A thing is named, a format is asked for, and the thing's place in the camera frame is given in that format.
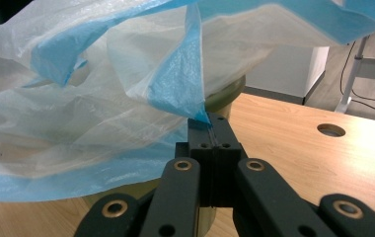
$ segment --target floor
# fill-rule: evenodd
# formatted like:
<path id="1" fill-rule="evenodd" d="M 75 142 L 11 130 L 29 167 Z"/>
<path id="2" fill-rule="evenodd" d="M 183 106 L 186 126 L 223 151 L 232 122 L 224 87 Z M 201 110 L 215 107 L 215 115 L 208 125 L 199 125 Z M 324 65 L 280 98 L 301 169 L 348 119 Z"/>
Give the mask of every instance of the floor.
<path id="1" fill-rule="evenodd" d="M 333 46 L 330 48 L 329 57 L 326 64 L 326 75 L 315 89 L 311 97 L 307 100 L 305 106 L 327 111 L 335 110 L 341 98 L 341 72 L 350 53 L 350 57 L 344 68 L 341 81 L 341 87 L 344 91 L 347 77 L 354 61 L 354 55 L 357 53 L 360 46 L 360 40 L 354 44 L 354 47 L 352 47 L 352 45 L 353 43 L 350 43 L 349 45 Z M 363 52 L 364 56 L 366 57 L 375 57 L 375 34 L 369 38 Z M 352 102 L 350 103 L 346 112 L 346 114 L 352 116 L 375 119 L 374 109 L 358 103 L 361 102 L 375 108 L 375 101 L 362 99 L 358 96 L 375 99 L 375 80 L 356 78 L 353 86 L 353 93 L 351 94 Z"/>

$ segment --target plastic bag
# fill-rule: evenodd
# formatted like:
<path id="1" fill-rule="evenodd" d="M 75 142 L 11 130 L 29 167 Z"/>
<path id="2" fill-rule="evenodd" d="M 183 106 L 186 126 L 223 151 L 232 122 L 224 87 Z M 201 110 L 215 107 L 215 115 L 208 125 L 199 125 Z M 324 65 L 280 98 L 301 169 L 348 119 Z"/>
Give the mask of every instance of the plastic bag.
<path id="1" fill-rule="evenodd" d="M 186 118 L 277 45 L 373 32 L 375 1 L 33 1 L 0 26 L 0 200 L 157 178 Z"/>

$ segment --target power cord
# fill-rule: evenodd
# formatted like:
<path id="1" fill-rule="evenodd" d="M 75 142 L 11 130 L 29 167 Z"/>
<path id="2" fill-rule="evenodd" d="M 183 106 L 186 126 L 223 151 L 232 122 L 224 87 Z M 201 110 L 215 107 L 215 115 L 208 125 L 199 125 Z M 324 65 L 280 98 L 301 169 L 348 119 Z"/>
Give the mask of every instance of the power cord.
<path id="1" fill-rule="evenodd" d="M 351 48 L 350 48 L 350 51 L 348 52 L 348 55 L 347 55 L 347 59 L 345 60 L 345 63 L 344 63 L 344 67 L 343 67 L 343 70 L 341 71 L 341 75 L 340 75 L 340 92 L 341 94 L 343 95 L 343 90 L 342 90 L 342 80 L 343 80 L 343 74 L 344 74 L 344 69 L 346 68 L 347 66 L 347 63 L 348 63 L 348 60 L 350 59 L 350 55 L 351 55 L 351 52 L 353 51 L 353 48 L 354 48 L 354 45 L 356 44 L 356 41 L 353 42 L 353 44 L 351 45 Z M 357 98 L 360 98 L 360 99 L 364 99 L 364 100 L 369 100 L 369 101 L 375 101 L 375 99 L 372 99 L 372 98 L 367 98 L 367 97 L 362 97 L 362 96 L 359 96 L 357 95 L 353 89 L 351 89 L 351 92 L 357 97 Z M 356 101 L 356 100 L 352 100 L 353 102 L 355 103 L 359 103 L 361 105 L 364 105 L 372 110 L 375 110 L 375 107 L 373 106 L 370 106 L 366 103 L 363 103 L 363 102 L 360 102 L 360 101 Z"/>

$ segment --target black baseboard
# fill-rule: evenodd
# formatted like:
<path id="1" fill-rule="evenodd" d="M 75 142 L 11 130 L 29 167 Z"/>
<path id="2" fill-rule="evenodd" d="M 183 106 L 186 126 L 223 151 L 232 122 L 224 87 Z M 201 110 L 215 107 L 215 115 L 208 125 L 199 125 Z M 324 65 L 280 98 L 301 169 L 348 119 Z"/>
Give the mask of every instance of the black baseboard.
<path id="1" fill-rule="evenodd" d="M 266 98 L 275 99 L 275 100 L 278 100 L 278 101 L 284 101 L 284 102 L 289 102 L 289 103 L 298 104 L 298 105 L 305 105 L 305 102 L 313 94 L 313 92 L 315 91 L 317 86 L 320 84 L 320 82 L 323 80 L 325 75 L 326 75 L 326 71 L 324 71 L 320 75 L 320 77 L 317 79 L 316 83 L 314 83 L 314 85 L 311 87 L 310 91 L 307 93 L 307 95 L 305 97 L 296 97 L 296 96 L 291 96 L 291 95 L 278 93 L 278 92 L 267 91 L 267 90 L 249 87 L 249 86 L 246 86 L 244 88 L 243 92 L 246 93 L 246 94 L 266 97 Z"/>

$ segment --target crumpled plastic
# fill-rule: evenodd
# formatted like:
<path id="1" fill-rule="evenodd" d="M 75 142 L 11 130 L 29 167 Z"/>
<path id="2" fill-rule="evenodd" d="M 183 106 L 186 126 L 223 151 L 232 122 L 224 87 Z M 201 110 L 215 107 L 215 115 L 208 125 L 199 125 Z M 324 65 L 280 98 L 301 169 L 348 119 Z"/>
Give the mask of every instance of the crumpled plastic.
<path id="1" fill-rule="evenodd" d="M 186 118 L 277 45 L 373 32 L 375 1 L 33 1 L 0 25 L 0 200 L 157 178 Z"/>

